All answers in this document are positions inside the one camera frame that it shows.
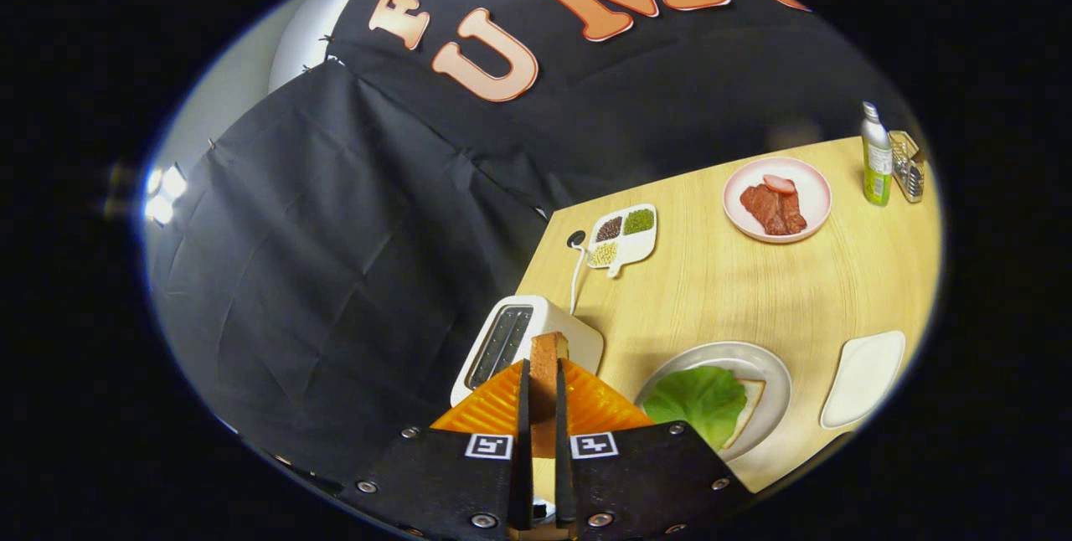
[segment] pink plate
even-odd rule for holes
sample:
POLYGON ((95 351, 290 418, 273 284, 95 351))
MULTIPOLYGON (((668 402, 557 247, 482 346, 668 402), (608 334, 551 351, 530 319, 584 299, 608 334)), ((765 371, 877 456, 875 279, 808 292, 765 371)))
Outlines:
POLYGON ((723 191, 723 209, 736 228, 760 242, 770 243, 798 242, 818 231, 827 222, 827 216, 830 216, 832 201, 827 178, 819 170, 815 170, 812 164, 802 163, 796 159, 762 159, 747 163, 730 176, 726 182, 726 190, 723 191), (763 231, 763 225, 744 208, 741 194, 749 186, 762 183, 763 175, 777 175, 795 183, 796 194, 800 195, 801 216, 807 221, 804 231, 794 232, 792 236, 768 236, 763 231))

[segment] white cable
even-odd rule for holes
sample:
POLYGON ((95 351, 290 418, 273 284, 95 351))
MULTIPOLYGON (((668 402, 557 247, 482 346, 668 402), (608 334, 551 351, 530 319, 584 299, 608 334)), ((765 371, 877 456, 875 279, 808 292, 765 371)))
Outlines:
POLYGON ((574 283, 569 287, 569 315, 574 314, 574 310, 577 309, 577 274, 581 271, 581 264, 584 262, 584 257, 586 251, 582 244, 575 243, 574 247, 577 247, 581 252, 581 257, 577 259, 577 267, 574 269, 574 283))

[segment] bottle label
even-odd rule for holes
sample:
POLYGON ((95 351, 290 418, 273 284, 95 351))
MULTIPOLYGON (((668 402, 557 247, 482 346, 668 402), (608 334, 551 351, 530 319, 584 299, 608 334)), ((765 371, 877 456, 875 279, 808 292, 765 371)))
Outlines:
POLYGON ((893 174, 893 149, 881 149, 867 145, 867 165, 878 175, 893 174))
POLYGON ((893 175, 893 149, 875 148, 868 144, 865 152, 864 195, 873 205, 884 206, 890 200, 890 181, 893 175))

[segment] sliced beef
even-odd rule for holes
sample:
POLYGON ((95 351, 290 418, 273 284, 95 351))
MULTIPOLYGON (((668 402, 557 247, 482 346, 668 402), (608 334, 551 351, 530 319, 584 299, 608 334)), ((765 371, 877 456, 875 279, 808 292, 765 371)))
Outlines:
POLYGON ((781 217, 786 221, 786 228, 789 229, 789 232, 801 232, 807 227, 807 221, 801 216, 799 194, 781 195, 781 217))
POLYGON ((778 194, 765 185, 749 186, 741 194, 741 205, 763 225, 768 236, 791 236, 807 227, 796 194, 778 194))

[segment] white plate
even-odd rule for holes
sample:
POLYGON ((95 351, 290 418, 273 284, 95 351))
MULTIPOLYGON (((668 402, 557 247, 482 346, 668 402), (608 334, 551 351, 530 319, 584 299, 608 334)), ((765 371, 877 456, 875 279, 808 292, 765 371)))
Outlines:
POLYGON ((628 209, 621 209, 617 212, 609 213, 609 215, 600 216, 599 221, 592 227, 592 236, 589 237, 589 266, 592 269, 606 269, 607 277, 617 277, 617 271, 622 269, 623 264, 642 261, 642 259, 647 258, 647 255, 652 254, 652 251, 655 250, 655 236, 658 235, 658 229, 659 213, 655 210, 655 206, 651 205, 629 206, 628 209), (646 228, 644 231, 631 232, 628 236, 625 235, 625 220, 627 220, 629 213, 643 209, 651 210, 652 212, 652 228, 646 228), (602 240, 602 242, 596 242, 599 228, 614 216, 622 217, 622 227, 619 229, 617 236, 611 237, 609 240, 602 240), (615 252, 613 261, 595 266, 595 264, 592 264, 592 255, 595 254, 597 247, 602 246, 605 243, 616 243, 617 252, 615 252))
POLYGON ((694 366, 720 366, 723 370, 733 372, 733 376, 738 379, 766 381, 763 396, 760 397, 756 411, 751 415, 751 420, 741 432, 736 442, 729 449, 716 452, 723 462, 730 462, 755 449, 774 432, 774 427, 778 427, 786 411, 789 410, 793 384, 785 362, 781 362, 777 355, 766 350, 765 347, 739 342, 712 343, 693 347, 693 349, 685 350, 685 352, 670 359, 662 366, 659 366, 647 381, 644 381, 634 405, 644 408, 644 401, 647 401, 655 385, 666 374, 691 370, 694 366))
POLYGON ((816 170, 812 164, 803 163, 796 159, 762 159, 754 163, 747 163, 738 168, 730 176, 729 181, 723 190, 723 209, 726 215, 736 228, 744 235, 754 237, 760 242, 769 243, 790 243, 799 242, 813 232, 819 231, 822 224, 827 223, 830 216, 831 205, 833 205, 833 194, 830 191, 830 182, 816 170), (793 232, 791 236, 768 236, 763 225, 756 221, 755 216, 744 208, 741 202, 741 194, 749 186, 757 186, 763 182, 763 175, 776 175, 781 179, 792 179, 796 185, 799 195, 801 216, 807 221, 804 231, 793 232))
POLYGON ((870 414, 890 391, 904 357, 904 332, 884 332, 845 343, 819 425, 833 430, 870 414))

